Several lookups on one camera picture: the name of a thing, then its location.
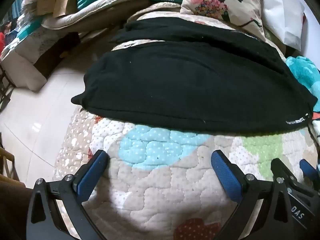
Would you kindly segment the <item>black pants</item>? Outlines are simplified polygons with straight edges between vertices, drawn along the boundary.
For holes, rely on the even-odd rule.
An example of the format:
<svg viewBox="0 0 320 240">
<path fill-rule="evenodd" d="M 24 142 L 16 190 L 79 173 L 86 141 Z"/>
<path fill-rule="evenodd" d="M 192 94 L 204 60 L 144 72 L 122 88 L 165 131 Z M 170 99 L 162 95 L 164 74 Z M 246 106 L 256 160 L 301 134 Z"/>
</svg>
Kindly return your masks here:
<svg viewBox="0 0 320 240">
<path fill-rule="evenodd" d="M 237 30 L 176 17 L 125 25 L 71 101 L 110 119 L 195 132 L 304 127 L 317 98 L 277 50 Z"/>
</svg>

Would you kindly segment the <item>table with beige tablecloth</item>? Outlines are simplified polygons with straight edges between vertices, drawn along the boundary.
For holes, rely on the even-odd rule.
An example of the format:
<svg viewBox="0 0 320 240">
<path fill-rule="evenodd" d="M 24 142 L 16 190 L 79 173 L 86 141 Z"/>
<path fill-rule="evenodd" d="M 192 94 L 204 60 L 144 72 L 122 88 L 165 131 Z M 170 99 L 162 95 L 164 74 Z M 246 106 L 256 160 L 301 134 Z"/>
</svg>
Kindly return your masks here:
<svg viewBox="0 0 320 240">
<path fill-rule="evenodd" d="M 1 66 L 9 80 L 16 87 L 33 92 L 47 83 L 35 67 L 36 61 L 62 37 L 59 31 L 44 28 L 41 22 L 36 20 L 21 28 L 1 54 Z"/>
</svg>

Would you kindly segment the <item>teal fluffy towel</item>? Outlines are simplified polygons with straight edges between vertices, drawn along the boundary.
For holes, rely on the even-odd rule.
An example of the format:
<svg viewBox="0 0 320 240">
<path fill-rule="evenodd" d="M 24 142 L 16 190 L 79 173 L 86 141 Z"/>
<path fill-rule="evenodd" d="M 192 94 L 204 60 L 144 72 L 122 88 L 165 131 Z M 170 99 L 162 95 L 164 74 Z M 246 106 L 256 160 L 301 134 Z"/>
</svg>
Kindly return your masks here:
<svg viewBox="0 0 320 240">
<path fill-rule="evenodd" d="M 319 113 L 319 70 L 307 57 L 288 57 L 286 65 L 294 77 L 317 98 L 313 111 Z"/>
</svg>

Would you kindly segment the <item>patchwork quilted bed cover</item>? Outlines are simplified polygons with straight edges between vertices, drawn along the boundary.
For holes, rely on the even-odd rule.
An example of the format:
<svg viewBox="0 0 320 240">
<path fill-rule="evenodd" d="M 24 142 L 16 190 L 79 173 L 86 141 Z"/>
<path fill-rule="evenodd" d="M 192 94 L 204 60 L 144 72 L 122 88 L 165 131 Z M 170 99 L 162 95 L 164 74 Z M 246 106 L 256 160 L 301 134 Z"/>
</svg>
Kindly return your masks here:
<svg viewBox="0 0 320 240">
<path fill-rule="evenodd" d="M 272 179 L 279 158 L 304 184 L 299 162 L 316 165 L 319 152 L 312 126 L 257 136 L 187 133 L 78 107 L 54 179 L 75 174 L 97 150 L 110 162 L 84 208 L 107 239 L 212 239 L 235 208 L 211 166 L 214 150 L 260 180 Z"/>
</svg>

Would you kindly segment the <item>beige padded lounge chair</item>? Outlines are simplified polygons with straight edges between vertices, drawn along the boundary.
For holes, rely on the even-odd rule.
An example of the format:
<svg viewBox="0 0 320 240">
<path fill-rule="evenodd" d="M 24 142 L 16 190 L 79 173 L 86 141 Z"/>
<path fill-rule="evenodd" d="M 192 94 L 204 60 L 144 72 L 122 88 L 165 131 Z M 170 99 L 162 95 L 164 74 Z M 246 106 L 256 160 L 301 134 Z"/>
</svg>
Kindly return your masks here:
<svg viewBox="0 0 320 240">
<path fill-rule="evenodd" d="M 125 22 L 134 13 L 147 8 L 150 0 L 97 0 L 76 13 L 54 18 L 46 16 L 42 27 L 54 31 L 82 32 L 105 29 Z"/>
</svg>

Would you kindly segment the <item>floral print cushion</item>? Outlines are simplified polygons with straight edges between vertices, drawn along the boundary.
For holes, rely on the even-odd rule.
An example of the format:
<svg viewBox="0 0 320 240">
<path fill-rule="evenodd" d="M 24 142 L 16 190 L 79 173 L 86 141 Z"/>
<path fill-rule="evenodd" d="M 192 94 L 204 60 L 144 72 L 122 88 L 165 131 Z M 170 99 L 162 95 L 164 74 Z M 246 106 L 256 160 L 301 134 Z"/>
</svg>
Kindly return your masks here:
<svg viewBox="0 0 320 240">
<path fill-rule="evenodd" d="M 261 11 L 261 0 L 183 0 L 180 13 L 223 20 L 264 41 Z"/>
</svg>

